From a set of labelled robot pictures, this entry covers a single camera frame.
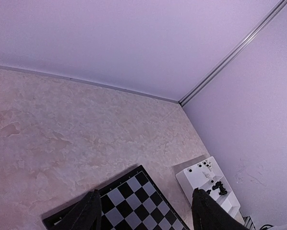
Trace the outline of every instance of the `beige floor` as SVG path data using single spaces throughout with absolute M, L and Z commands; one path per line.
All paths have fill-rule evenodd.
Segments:
M 177 104 L 0 70 L 0 230 L 41 216 L 142 164 L 191 222 L 178 166 L 208 153 Z

